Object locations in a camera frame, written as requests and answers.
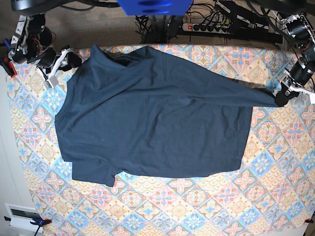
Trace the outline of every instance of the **table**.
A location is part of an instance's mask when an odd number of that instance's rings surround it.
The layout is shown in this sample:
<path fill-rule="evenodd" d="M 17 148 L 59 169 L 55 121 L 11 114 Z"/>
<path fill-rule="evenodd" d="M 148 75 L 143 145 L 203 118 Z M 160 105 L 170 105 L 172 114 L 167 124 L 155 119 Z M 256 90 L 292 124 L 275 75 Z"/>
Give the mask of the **table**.
<path fill-rule="evenodd" d="M 128 53 L 142 46 L 104 48 Z M 295 55 L 258 48 L 152 45 L 244 84 L 280 89 Z M 89 49 L 79 50 L 82 60 Z M 315 107 L 308 96 L 284 108 L 255 107 L 240 170 L 207 178 L 116 176 L 115 186 L 71 179 L 54 115 L 75 69 L 45 90 L 31 65 L 16 65 L 7 91 L 16 143 L 31 198 L 53 220 L 45 235 L 251 236 L 301 226 L 315 210 Z"/>

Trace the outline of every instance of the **blue object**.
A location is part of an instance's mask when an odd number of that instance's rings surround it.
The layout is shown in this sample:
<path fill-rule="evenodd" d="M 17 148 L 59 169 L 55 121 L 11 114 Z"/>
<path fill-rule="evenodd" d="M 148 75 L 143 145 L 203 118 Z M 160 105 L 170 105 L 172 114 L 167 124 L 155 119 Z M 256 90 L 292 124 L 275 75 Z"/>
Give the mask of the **blue object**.
<path fill-rule="evenodd" d="M 5 38 L 5 39 L 3 40 L 3 42 L 4 42 L 5 46 L 6 46 L 6 48 L 7 48 L 8 50 L 10 50 L 10 48 L 11 48 L 11 43 L 10 43 L 10 41 L 9 41 L 7 38 Z"/>
<path fill-rule="evenodd" d="M 184 16 L 192 0 L 118 0 L 126 15 Z"/>

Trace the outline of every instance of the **metal stand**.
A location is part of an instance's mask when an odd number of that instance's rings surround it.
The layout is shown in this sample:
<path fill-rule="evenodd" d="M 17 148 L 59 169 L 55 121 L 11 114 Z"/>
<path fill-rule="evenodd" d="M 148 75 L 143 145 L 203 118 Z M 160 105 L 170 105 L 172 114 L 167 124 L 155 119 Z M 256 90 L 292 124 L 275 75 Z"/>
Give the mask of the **metal stand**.
<path fill-rule="evenodd" d="M 149 16 L 151 29 L 147 32 L 144 43 L 169 43 L 177 35 L 183 23 L 183 16 Z"/>

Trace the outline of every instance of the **power strip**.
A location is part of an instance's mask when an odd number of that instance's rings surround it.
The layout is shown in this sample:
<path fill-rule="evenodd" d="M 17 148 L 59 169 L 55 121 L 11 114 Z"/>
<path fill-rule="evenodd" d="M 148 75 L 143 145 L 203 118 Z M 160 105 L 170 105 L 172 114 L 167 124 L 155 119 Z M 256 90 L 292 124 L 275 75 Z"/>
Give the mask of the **power strip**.
<path fill-rule="evenodd" d="M 193 24 L 193 23 L 183 23 L 183 31 L 190 31 L 190 32 L 203 32 L 203 33 L 221 33 L 221 34 L 229 34 L 227 32 L 227 26 L 221 25 L 200 25 L 200 24 Z"/>

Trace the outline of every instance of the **clamp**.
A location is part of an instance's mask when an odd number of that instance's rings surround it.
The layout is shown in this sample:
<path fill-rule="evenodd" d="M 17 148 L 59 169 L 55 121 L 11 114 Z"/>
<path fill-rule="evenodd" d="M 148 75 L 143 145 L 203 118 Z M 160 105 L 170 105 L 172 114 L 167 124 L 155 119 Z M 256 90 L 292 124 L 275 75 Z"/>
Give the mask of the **clamp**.
<path fill-rule="evenodd" d="M 35 219 L 35 218 L 32 218 L 33 221 L 35 222 L 30 222 L 32 225 L 38 225 L 38 229 L 36 230 L 34 236 L 36 236 L 36 234 L 38 233 L 38 230 L 40 229 L 40 227 L 43 227 L 44 225 L 48 225 L 52 222 L 52 220 L 50 219 Z"/>

